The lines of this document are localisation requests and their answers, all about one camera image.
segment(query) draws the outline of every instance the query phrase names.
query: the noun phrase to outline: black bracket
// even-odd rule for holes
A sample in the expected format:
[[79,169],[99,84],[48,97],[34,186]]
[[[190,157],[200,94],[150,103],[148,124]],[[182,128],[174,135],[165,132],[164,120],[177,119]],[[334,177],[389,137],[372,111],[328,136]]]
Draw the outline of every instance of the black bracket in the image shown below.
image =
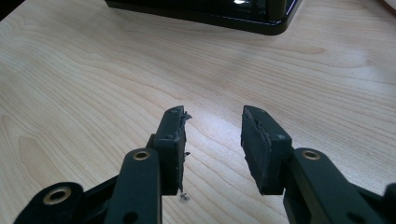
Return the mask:
[[[162,196],[183,190],[183,106],[167,110],[146,147],[129,152],[120,174],[83,191],[76,183],[43,189],[15,223],[162,223]],[[329,158],[291,138],[264,110],[246,105],[241,145],[261,194],[284,193],[290,223],[396,223],[396,183],[384,196],[350,184]]]
[[162,196],[183,190],[184,125],[190,118],[183,106],[167,110],[148,145],[125,156],[118,176],[85,192],[71,182],[47,187],[15,223],[162,223]]
[[109,7],[262,35],[286,31],[302,0],[106,0]]
[[246,105],[242,147],[261,194],[282,194],[290,223],[396,223],[396,183],[384,197],[350,184],[329,158],[291,147],[289,135],[265,111]]

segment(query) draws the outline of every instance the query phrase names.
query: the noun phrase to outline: black monitor base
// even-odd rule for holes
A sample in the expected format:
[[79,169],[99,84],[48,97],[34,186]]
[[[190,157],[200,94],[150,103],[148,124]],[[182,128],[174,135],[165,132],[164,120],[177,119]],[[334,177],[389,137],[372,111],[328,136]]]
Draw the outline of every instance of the black monitor base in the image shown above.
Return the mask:
[[262,35],[285,32],[301,2],[302,0],[106,0],[109,7]]

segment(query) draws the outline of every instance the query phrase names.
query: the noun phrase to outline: light wood grain surface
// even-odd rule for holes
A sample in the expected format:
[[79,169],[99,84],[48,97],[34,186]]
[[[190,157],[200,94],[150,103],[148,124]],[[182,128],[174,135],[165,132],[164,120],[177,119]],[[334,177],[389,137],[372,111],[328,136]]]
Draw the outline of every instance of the light wood grain surface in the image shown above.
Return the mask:
[[176,105],[193,116],[191,199],[164,197],[164,223],[288,222],[249,174],[243,105],[382,194],[396,181],[396,18],[373,0],[304,0],[286,33],[265,36],[27,0],[0,22],[0,223],[51,184],[116,175]]

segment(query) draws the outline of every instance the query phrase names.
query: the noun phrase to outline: mounting hole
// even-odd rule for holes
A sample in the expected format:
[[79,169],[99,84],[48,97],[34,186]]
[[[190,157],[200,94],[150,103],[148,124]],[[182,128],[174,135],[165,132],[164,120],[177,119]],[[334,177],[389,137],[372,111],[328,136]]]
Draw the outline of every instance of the mounting hole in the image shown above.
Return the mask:
[[149,157],[149,153],[147,151],[139,151],[134,154],[134,159],[137,161],[143,161]]
[[320,160],[320,155],[315,152],[315,151],[311,151],[311,150],[305,150],[303,151],[303,156],[311,161],[317,161]]
[[139,218],[139,215],[136,212],[129,212],[124,215],[122,221],[124,223],[130,224],[130,223],[136,222],[138,218]]
[[351,221],[353,221],[355,223],[365,223],[366,222],[364,220],[364,218],[358,214],[348,212],[348,213],[346,213],[346,215]]
[[59,187],[50,191],[43,199],[43,203],[46,205],[54,205],[61,203],[66,200],[72,194],[72,190],[69,187]]

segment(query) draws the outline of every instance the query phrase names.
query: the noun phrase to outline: black plastic part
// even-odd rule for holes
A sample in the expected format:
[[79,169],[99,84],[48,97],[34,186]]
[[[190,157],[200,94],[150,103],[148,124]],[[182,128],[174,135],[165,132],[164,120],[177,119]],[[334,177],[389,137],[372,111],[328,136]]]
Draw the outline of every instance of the black plastic part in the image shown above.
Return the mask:
[[283,193],[282,164],[293,148],[290,136],[264,110],[245,105],[242,115],[241,146],[247,165],[261,194]]
[[[298,222],[301,217],[309,218],[309,223],[384,223],[323,153],[311,148],[295,149],[290,171],[296,185],[287,186],[284,198],[290,223],[303,223]],[[306,211],[296,212],[303,203],[309,215]]]
[[184,125],[190,118],[182,105],[168,109],[163,114],[156,134],[148,141],[148,146],[152,146],[160,156],[163,195],[176,195],[179,189],[183,190],[183,163],[187,141]]
[[389,184],[382,200],[384,214],[390,223],[396,223],[396,183]]
[[286,31],[302,0],[106,0],[109,7],[262,35]]
[[101,224],[116,186],[118,176],[108,179],[102,184],[84,192],[85,214],[79,223]]
[[[57,189],[70,190],[70,196],[61,203],[45,204],[47,195],[55,202],[56,198],[64,195],[61,192],[51,194]],[[82,186],[76,183],[63,182],[41,190],[22,210],[15,220],[16,224],[71,224],[77,223],[82,215],[81,199],[83,198]]]
[[353,185],[355,190],[359,193],[359,195],[366,201],[372,209],[374,209],[378,214],[383,213],[383,204],[382,204],[382,196],[372,193],[371,191],[361,188],[359,186]]
[[24,0],[7,0],[0,3],[0,21],[17,8]]
[[155,150],[140,148],[129,152],[122,163],[105,223],[162,223],[160,181]]

